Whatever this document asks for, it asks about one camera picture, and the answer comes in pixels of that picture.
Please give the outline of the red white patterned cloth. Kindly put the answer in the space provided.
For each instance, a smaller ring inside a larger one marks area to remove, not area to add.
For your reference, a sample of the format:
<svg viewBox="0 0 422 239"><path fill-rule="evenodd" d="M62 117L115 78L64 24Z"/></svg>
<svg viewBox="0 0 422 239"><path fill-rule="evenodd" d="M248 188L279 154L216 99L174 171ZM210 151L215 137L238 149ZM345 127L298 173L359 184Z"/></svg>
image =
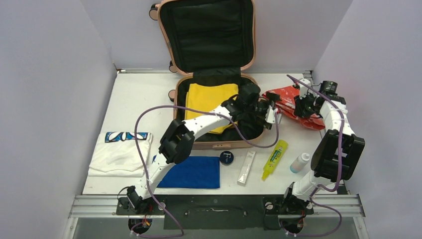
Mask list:
<svg viewBox="0 0 422 239"><path fill-rule="evenodd" d="M267 93L275 93L280 95L281 101L276 102L276 107L287 117L295 120L300 123L302 126L314 129L314 130L323 130L325 129L324 122L321 118L318 118L316 115L311 116L310 118L303 119L294 115L295 102L294 97L299 94L299 88L295 86L286 86L278 89L272 89L264 92L262 97L267 98Z"/></svg>

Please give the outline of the yellow cloth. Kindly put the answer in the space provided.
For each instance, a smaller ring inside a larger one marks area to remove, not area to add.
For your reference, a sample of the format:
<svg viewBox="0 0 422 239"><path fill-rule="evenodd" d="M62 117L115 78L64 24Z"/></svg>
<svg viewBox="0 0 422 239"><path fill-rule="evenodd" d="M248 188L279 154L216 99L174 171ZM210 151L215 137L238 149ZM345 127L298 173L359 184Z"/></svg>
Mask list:
<svg viewBox="0 0 422 239"><path fill-rule="evenodd" d="M214 112L215 109L217 109L217 114L229 116L227 108L221 107L221 104L230 97L237 95L238 91L238 85L234 83L218 86L190 84L186 93L185 107L196 111L185 111L184 119L191 120L201 116L198 111Z"/></svg>

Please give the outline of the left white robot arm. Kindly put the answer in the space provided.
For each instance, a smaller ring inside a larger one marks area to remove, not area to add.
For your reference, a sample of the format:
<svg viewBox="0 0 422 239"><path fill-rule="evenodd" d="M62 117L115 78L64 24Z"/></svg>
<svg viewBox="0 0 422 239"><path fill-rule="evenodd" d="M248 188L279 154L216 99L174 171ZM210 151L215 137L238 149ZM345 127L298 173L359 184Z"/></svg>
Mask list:
<svg viewBox="0 0 422 239"><path fill-rule="evenodd" d="M249 120L254 125L271 129L272 125L279 123L276 108L279 101L281 97L276 93L268 92L265 97L260 96L260 88L250 83L221 100L219 105L208 112L183 107L183 110L198 113L199 116L171 121L160 139L155 160L150 165L142 161L144 176L141 185L127 188L129 208L136 214L146 212L149 198L154 198L154 191L166 174L190 156L197 139L212 130L233 125L241 139L252 145L252 141L246 139L236 123Z"/></svg>

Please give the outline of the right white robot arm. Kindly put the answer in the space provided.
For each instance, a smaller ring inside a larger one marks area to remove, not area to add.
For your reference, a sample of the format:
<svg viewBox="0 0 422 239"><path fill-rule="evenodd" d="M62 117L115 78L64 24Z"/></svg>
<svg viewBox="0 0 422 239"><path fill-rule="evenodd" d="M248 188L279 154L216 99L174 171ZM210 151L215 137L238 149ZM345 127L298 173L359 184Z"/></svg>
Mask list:
<svg viewBox="0 0 422 239"><path fill-rule="evenodd" d="M310 171L293 182L281 199L287 213L308 209L310 198L321 189L336 191L341 180L351 178L365 147L365 140L351 129L346 100L336 93L336 82L324 81L315 90L307 79L292 81L299 89L294 98L294 115L301 119L320 116L325 134L312 155Z"/></svg>

